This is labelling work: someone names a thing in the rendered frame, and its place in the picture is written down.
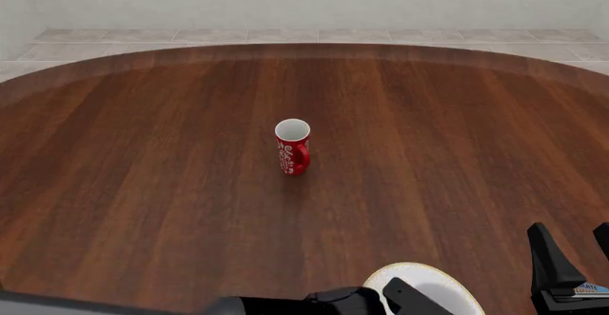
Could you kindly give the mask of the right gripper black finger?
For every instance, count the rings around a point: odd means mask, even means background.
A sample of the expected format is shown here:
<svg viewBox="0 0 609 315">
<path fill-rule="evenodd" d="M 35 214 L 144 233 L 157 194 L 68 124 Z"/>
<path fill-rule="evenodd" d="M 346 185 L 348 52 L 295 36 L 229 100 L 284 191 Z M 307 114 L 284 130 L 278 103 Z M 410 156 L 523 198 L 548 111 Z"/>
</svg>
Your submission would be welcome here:
<svg viewBox="0 0 609 315">
<path fill-rule="evenodd" d="M 609 223 L 601 223 L 593 230 L 601 251 L 609 251 Z"/>
<path fill-rule="evenodd" d="M 543 223 L 527 229 L 532 255 L 532 291 L 576 288 L 587 282 L 557 246 Z"/>
</svg>

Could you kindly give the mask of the red mug with white print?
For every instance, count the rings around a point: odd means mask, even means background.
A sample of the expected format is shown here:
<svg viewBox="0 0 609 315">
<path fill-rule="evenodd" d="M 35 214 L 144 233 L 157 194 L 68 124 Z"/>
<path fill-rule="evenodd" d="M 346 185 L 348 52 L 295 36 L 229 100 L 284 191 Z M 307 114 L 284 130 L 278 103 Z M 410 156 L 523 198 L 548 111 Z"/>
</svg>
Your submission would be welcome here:
<svg viewBox="0 0 609 315">
<path fill-rule="evenodd" d="M 288 176 L 299 176 L 310 165 L 310 126 L 304 120 L 286 119 L 275 127 L 281 169 Z"/>
</svg>

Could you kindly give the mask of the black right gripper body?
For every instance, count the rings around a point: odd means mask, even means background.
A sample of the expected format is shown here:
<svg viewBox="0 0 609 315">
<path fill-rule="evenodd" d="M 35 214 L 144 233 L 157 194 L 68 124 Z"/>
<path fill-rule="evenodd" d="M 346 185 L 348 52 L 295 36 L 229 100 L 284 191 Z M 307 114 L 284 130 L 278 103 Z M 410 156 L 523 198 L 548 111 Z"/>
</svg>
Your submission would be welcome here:
<svg viewBox="0 0 609 315">
<path fill-rule="evenodd" d="M 609 315 L 609 295 L 577 294 L 574 288 L 532 285 L 531 301 L 537 315 Z"/>
</svg>

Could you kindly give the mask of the blue and yellow printed box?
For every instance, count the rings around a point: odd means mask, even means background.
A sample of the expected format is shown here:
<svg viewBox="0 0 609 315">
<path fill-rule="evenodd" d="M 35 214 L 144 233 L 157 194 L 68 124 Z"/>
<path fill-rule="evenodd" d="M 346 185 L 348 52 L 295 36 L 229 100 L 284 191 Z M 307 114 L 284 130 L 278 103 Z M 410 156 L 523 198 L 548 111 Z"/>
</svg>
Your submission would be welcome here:
<svg viewBox="0 0 609 315">
<path fill-rule="evenodd" d="M 593 285 L 590 283 L 584 283 L 574 288 L 577 294 L 607 294 L 609 295 L 609 288 L 601 285 Z"/>
</svg>

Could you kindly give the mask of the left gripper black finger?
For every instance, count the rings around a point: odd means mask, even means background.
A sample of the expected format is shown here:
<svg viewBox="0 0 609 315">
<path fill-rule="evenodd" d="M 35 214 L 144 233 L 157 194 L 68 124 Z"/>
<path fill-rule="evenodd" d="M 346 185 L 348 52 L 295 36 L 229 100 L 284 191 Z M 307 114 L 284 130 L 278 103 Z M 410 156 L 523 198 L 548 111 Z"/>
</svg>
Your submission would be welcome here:
<svg viewBox="0 0 609 315">
<path fill-rule="evenodd" d="M 383 288 L 383 296 L 394 315 L 454 315 L 398 277 Z"/>
</svg>

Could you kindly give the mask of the white plate with gold rim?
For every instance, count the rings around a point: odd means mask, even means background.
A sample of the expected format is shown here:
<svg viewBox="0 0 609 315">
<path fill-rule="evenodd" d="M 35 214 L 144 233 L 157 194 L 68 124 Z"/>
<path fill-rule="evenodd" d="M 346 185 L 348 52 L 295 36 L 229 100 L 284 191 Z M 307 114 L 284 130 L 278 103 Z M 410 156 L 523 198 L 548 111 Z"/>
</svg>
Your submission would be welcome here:
<svg viewBox="0 0 609 315">
<path fill-rule="evenodd" d="M 485 315 L 480 304 L 461 283 L 443 271 L 420 263 L 394 263 L 379 268 L 363 283 L 380 295 L 387 315 L 395 315 L 383 296 L 383 288 L 394 277 L 417 288 L 422 294 L 454 315 Z"/>
</svg>

